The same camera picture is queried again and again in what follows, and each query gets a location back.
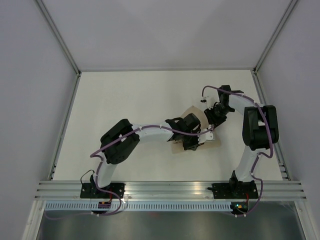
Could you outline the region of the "beige cloth napkin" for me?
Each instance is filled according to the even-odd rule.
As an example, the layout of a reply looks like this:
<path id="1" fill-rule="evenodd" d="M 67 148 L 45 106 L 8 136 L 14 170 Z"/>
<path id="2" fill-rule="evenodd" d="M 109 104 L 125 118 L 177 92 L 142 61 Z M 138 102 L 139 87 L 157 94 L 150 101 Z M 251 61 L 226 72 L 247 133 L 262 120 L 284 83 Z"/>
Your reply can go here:
<path id="1" fill-rule="evenodd" d="M 207 120 L 205 113 L 201 109 L 199 109 L 195 106 L 189 107 L 184 113 L 182 113 L 182 115 L 180 117 L 184 118 L 190 113 L 195 114 L 197 116 L 197 118 L 200 120 L 200 123 L 201 123 L 200 133 L 211 129 L 212 126 L 208 123 L 208 120 Z M 207 142 L 203 143 L 201 146 L 199 146 L 196 150 L 201 151 L 201 150 L 213 149 L 213 148 L 220 147 L 221 140 L 220 140 L 219 136 L 216 133 L 214 133 L 214 136 L 215 136 L 214 141 L 207 141 Z M 184 150 L 182 143 L 180 141 L 172 141 L 171 142 L 171 152 L 173 154 L 180 154 L 183 152 L 191 152 L 191 151 L 196 151 L 196 150 Z"/>

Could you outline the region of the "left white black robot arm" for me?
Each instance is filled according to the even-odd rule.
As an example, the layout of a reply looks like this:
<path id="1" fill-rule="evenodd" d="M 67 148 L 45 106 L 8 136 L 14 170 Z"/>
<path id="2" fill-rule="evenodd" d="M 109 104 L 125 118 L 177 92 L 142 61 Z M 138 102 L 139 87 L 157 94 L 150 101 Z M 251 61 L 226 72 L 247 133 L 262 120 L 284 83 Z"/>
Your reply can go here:
<path id="1" fill-rule="evenodd" d="M 90 155 L 100 159 L 93 177 L 92 193 L 98 198 L 108 195 L 116 167 L 130 156 L 138 144 L 181 142 L 184 151 L 195 151 L 213 139 L 213 129 L 213 125 L 204 128 L 194 113 L 184 118 L 166 119 L 158 124 L 132 124 L 127 118 L 120 120 L 101 137 L 100 149 Z"/>

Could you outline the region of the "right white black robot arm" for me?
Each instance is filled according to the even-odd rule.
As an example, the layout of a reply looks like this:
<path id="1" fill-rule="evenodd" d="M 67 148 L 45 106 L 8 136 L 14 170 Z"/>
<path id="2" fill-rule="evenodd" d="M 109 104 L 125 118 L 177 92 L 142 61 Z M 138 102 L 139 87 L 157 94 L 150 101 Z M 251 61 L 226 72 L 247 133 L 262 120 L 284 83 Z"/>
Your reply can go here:
<path id="1" fill-rule="evenodd" d="M 273 105 L 260 105 L 240 90 L 231 90 L 229 85 L 207 85 L 202 89 L 203 97 L 207 88 L 217 90 L 219 99 L 204 111 L 210 125 L 217 128 L 227 120 L 228 113 L 235 111 L 243 116 L 242 140 L 245 148 L 228 185 L 229 194 L 239 198 L 247 190 L 246 182 L 258 180 L 254 172 L 260 156 L 271 159 L 274 155 L 273 144 L 279 140 L 277 110 Z"/>

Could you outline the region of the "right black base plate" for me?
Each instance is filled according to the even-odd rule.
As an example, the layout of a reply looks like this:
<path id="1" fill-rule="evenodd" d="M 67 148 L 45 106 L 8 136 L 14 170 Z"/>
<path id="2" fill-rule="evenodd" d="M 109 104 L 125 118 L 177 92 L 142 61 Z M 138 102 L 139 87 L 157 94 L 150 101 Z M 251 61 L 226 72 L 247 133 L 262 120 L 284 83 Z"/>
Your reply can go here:
<path id="1" fill-rule="evenodd" d="M 251 182 L 239 183 L 238 185 L 231 185 L 229 183 L 213 183 L 207 190 L 211 191 L 213 198 L 230 199 L 230 200 L 245 200 L 258 199 L 259 194 L 256 184 Z"/>

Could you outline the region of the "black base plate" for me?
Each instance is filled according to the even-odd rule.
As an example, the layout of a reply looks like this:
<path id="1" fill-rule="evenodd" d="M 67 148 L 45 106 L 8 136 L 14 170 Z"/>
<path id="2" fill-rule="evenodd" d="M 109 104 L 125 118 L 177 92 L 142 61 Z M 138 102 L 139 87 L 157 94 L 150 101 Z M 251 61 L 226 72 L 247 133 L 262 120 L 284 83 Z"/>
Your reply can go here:
<path id="1" fill-rule="evenodd" d="M 103 188 L 103 190 L 117 194 L 121 199 L 125 193 L 125 184 L 120 182 L 112 182 L 109 186 Z M 81 199 L 116 199 L 116 196 L 112 193 L 103 192 L 98 190 L 96 184 L 93 183 L 83 183 L 80 191 Z"/>
<path id="2" fill-rule="evenodd" d="M 230 199 L 230 200 L 245 200 L 258 199 L 259 194 L 256 184 L 251 182 L 239 183 L 238 185 L 231 185 L 229 183 L 213 183 L 207 190 L 211 191 L 213 198 Z"/>

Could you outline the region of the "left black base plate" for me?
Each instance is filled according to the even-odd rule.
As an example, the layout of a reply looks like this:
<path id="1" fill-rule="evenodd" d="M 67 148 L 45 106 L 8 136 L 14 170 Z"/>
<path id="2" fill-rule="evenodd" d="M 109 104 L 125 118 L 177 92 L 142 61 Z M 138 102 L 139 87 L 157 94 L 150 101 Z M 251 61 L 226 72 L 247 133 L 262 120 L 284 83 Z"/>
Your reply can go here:
<path id="1" fill-rule="evenodd" d="M 109 186 L 103 188 L 103 190 L 117 194 L 121 199 L 125 193 L 125 184 L 120 182 L 112 182 Z M 112 193 L 103 192 L 98 190 L 96 184 L 93 183 L 83 183 L 80 191 L 81 199 L 116 199 L 116 196 Z"/>

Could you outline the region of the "right aluminium frame post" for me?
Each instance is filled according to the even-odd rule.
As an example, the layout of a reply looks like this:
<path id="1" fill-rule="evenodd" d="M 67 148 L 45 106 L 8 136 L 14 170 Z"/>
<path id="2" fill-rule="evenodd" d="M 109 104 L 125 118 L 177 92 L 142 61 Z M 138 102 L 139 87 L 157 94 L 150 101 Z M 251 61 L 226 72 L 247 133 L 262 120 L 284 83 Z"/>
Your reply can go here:
<path id="1" fill-rule="evenodd" d="M 274 31 L 272 32 L 271 37 L 267 41 L 266 46 L 264 47 L 260 57 L 258 58 L 257 63 L 255 64 L 255 66 L 253 67 L 253 69 L 251 71 L 253 75 L 256 75 L 258 73 L 258 71 L 260 70 L 260 68 L 262 67 L 263 63 L 265 62 L 267 56 L 269 55 L 270 51 L 272 50 L 274 44 L 276 43 L 278 37 L 280 36 L 286 23 L 290 19 L 293 11 L 295 10 L 295 8 L 297 7 L 299 2 L 300 2 L 299 0 L 290 0 L 289 1 L 289 3 L 287 5 L 287 7 L 285 8 L 279 22 L 277 23 Z"/>

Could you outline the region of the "aluminium frame post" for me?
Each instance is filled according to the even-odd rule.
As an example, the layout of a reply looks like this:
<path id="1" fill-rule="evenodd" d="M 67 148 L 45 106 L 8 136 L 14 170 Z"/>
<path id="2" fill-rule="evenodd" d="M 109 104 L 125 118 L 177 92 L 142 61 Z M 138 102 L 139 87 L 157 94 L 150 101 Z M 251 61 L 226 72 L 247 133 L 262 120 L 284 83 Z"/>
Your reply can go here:
<path id="1" fill-rule="evenodd" d="M 271 37 L 267 41 L 266 46 L 264 47 L 260 57 L 258 58 L 257 63 L 255 64 L 255 66 L 253 67 L 253 69 L 251 71 L 253 75 L 256 75 L 258 73 L 258 71 L 260 70 L 260 68 L 262 67 L 263 63 L 265 62 L 267 56 L 269 55 L 270 51 L 272 50 L 274 44 L 276 43 L 278 37 L 280 36 L 286 23 L 290 19 L 293 11 L 295 10 L 295 8 L 297 7 L 299 2 L 300 2 L 299 0 L 290 0 L 289 1 L 289 3 L 287 5 L 287 7 L 285 8 L 279 22 L 277 23 L 274 31 L 272 32 Z"/>
<path id="2" fill-rule="evenodd" d="M 49 27 L 50 31 L 52 32 L 55 40 L 57 41 L 60 49 L 62 50 L 62 53 L 64 54 L 67 62 L 75 72 L 77 76 L 81 74 L 81 70 L 79 69 L 76 61 L 74 60 L 66 42 L 63 39 L 63 36 L 61 35 L 52 15 L 50 14 L 46 4 L 44 3 L 43 0 L 34 0 L 33 1 L 37 8 L 39 9 L 42 17 L 44 18 L 47 26 Z"/>

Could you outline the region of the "aluminium mounting rail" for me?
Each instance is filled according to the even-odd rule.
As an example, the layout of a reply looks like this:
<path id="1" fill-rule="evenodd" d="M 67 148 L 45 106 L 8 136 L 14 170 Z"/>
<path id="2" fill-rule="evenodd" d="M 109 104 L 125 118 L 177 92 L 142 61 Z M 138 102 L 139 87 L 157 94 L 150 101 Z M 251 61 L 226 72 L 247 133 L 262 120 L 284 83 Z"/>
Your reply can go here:
<path id="1" fill-rule="evenodd" d="M 124 200 L 132 201 L 202 201 L 214 199 L 210 188 L 227 181 L 125 181 L 119 192 Z M 262 201 L 306 201 L 307 196 L 299 181 L 276 180 L 255 182 L 254 193 Z M 79 181 L 40 181 L 33 195 L 34 200 L 80 200 L 82 184 Z"/>

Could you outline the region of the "left aluminium frame post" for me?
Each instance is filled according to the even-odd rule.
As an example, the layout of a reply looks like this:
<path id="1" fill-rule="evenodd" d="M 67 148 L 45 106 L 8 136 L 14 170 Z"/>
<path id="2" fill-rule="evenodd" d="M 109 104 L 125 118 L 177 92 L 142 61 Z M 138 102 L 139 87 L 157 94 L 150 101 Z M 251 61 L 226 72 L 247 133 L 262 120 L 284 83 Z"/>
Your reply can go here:
<path id="1" fill-rule="evenodd" d="M 50 14 L 46 4 L 44 3 L 43 0 L 34 0 L 33 1 L 37 8 L 39 9 L 42 17 L 44 18 L 47 26 L 49 27 L 50 31 L 52 32 L 55 40 L 57 41 L 60 49 L 62 50 L 62 53 L 64 54 L 67 62 L 75 72 L 77 76 L 81 74 L 81 70 L 79 69 L 76 61 L 74 60 L 66 42 L 63 39 L 63 36 L 61 35 L 52 15 Z"/>

